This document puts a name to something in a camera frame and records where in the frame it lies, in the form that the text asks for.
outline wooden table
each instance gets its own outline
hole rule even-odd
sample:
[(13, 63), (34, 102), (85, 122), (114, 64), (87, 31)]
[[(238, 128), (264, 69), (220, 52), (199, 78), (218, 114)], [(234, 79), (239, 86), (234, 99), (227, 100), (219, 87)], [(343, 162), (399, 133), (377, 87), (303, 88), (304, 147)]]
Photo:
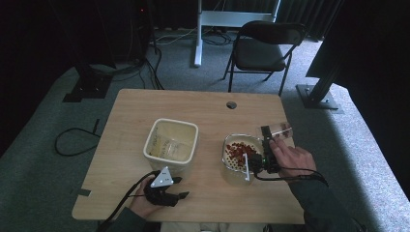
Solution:
[[(227, 102), (236, 102), (237, 107), (230, 109)], [(159, 118), (197, 124), (199, 140), (191, 174), (168, 189), (190, 194), (149, 220), (304, 223), (303, 210), (285, 182), (254, 180), (250, 186), (235, 187), (220, 173), (228, 134), (255, 134), (260, 126), (286, 121), (278, 96), (132, 89), (120, 91), (114, 103), (82, 186), (91, 194), (78, 196), (74, 218), (107, 218), (127, 190), (152, 171), (142, 151)], [(293, 145), (293, 140), (286, 143)]]

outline white desk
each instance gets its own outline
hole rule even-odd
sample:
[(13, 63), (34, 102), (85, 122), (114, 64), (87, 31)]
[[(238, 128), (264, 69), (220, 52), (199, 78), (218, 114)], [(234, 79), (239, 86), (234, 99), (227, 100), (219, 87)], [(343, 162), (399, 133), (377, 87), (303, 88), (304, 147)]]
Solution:
[(280, 0), (275, 1), (271, 14), (240, 13), (240, 12), (214, 12), (202, 11), (202, 0), (198, 0), (198, 35), (196, 39), (195, 61), (196, 67), (202, 63), (202, 26), (242, 27), (253, 20), (276, 21)]

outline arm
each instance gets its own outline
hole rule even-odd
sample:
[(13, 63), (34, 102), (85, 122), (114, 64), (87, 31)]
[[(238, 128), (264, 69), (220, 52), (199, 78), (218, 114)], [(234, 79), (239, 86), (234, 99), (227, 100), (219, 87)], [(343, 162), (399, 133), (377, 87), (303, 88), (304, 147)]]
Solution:
[[(270, 141), (271, 149), (281, 167), (302, 168), (316, 171), (316, 164), (310, 152), (288, 147), (281, 139)], [(308, 170), (282, 168), (280, 177), (310, 175)], [(288, 181), (288, 185), (305, 211), (307, 231), (357, 231), (352, 218), (337, 201), (329, 188), (320, 181)]]
[(124, 208), (117, 219), (109, 226), (107, 232), (142, 232), (146, 218), (163, 206), (151, 204), (144, 196), (144, 188), (149, 179), (142, 181), (139, 189), (135, 192), (129, 208)]

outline plastic container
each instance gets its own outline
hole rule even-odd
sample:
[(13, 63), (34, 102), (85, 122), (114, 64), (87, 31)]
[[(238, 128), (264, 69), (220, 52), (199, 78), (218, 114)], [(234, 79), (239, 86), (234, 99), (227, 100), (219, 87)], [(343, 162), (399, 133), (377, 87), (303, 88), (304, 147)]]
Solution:
[(263, 156), (262, 140), (247, 134), (230, 134), (226, 136), (222, 148), (222, 169), (223, 179), (232, 186), (248, 186), (254, 180), (253, 172), (248, 170), (242, 160), (232, 158), (231, 151), (241, 146), (250, 146), (256, 153)]
[(168, 166), (171, 175), (188, 170), (198, 139), (198, 126), (172, 119), (158, 119), (144, 146), (144, 156), (153, 170)]

